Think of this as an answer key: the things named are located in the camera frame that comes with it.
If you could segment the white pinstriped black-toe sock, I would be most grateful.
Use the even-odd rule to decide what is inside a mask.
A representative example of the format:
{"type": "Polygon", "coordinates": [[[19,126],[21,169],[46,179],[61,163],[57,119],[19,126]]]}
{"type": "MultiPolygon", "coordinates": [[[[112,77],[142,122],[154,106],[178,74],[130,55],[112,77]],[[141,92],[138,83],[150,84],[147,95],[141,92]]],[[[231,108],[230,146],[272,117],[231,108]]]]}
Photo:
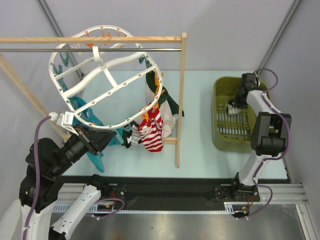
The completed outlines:
{"type": "Polygon", "coordinates": [[[241,112],[242,110],[238,107],[235,106],[235,104],[233,103],[233,100],[231,99],[227,105],[226,105],[226,113],[228,115],[237,115],[241,112]]]}
{"type": "Polygon", "coordinates": [[[131,146],[140,145],[142,143],[142,139],[138,133],[138,124],[135,121],[130,122],[132,127],[132,135],[130,137],[123,138],[123,146],[127,149],[131,146]]]}

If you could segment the red white santa sock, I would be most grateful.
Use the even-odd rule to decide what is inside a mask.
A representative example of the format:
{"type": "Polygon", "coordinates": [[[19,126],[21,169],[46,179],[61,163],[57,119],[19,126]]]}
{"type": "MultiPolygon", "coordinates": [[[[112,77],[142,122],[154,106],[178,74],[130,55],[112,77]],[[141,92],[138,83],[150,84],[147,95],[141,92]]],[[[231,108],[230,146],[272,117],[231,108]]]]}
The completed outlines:
{"type": "Polygon", "coordinates": [[[163,139],[156,129],[156,124],[151,119],[148,122],[142,121],[138,127],[138,133],[147,151],[152,153],[162,151],[164,147],[163,139]]]}

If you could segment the red white striped sock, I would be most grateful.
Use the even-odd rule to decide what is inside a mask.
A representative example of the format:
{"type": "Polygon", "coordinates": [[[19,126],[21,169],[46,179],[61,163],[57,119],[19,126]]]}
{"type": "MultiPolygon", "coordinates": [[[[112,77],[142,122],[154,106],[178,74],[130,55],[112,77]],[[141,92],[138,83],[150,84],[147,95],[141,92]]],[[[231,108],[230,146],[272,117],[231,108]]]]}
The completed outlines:
{"type": "Polygon", "coordinates": [[[155,123],[155,127],[157,132],[161,135],[161,138],[164,138],[164,131],[163,131],[163,126],[164,126],[164,120],[161,116],[160,113],[160,108],[158,103],[156,103],[149,111],[148,111],[148,116],[151,119],[152,123],[155,123]]]}

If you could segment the green and white garment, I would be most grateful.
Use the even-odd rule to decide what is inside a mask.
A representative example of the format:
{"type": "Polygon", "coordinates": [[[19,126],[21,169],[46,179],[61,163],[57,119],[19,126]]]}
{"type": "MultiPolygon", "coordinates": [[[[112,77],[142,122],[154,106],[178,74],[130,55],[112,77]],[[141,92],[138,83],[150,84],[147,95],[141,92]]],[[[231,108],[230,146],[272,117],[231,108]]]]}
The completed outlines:
{"type": "MultiPolygon", "coordinates": [[[[150,71],[145,75],[145,101],[147,104],[154,100],[154,96],[157,90],[156,72],[150,71]]],[[[158,99],[158,106],[160,115],[164,121],[162,128],[162,137],[167,138],[173,133],[173,129],[176,125],[177,119],[175,115],[179,114],[179,105],[171,97],[168,90],[163,86],[162,93],[158,99]]]]}

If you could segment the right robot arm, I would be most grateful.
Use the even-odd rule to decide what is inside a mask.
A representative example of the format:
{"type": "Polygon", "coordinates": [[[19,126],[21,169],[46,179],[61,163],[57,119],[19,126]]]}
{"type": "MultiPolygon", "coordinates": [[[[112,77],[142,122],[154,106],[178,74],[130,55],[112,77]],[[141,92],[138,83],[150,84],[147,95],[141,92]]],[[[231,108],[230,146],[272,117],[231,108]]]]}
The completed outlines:
{"type": "Polygon", "coordinates": [[[230,195],[237,202],[258,193],[260,171],[267,163],[283,159],[291,142],[292,117],[272,104],[256,72],[242,74],[239,90],[229,101],[227,113],[235,115],[248,107],[252,108],[256,120],[250,137],[251,154],[230,188],[230,195]]]}

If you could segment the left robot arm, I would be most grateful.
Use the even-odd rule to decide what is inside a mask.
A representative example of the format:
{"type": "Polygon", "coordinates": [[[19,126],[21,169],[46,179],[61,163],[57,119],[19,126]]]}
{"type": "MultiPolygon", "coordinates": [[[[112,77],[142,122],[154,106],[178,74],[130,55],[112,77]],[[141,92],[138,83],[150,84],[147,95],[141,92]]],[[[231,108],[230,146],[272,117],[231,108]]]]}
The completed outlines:
{"type": "Polygon", "coordinates": [[[59,147],[50,138],[39,138],[42,119],[36,126],[34,141],[26,156],[26,176],[19,188],[23,240],[68,240],[90,207],[105,200],[111,192],[110,182],[103,176],[89,177],[79,198],[62,217],[50,225],[58,193],[64,183],[62,175],[87,153],[99,155],[115,136],[114,131],[94,131],[82,124],[76,133],[59,147]]]}

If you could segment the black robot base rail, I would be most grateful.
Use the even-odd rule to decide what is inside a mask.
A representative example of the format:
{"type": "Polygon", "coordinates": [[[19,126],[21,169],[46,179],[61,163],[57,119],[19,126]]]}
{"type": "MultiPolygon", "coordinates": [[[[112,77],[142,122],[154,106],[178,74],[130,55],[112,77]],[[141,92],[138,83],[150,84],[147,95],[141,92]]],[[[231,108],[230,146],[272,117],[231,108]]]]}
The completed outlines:
{"type": "Polygon", "coordinates": [[[244,187],[231,178],[107,177],[103,198],[128,211],[204,212],[224,209],[226,202],[250,205],[260,201],[256,186],[244,187]]]}

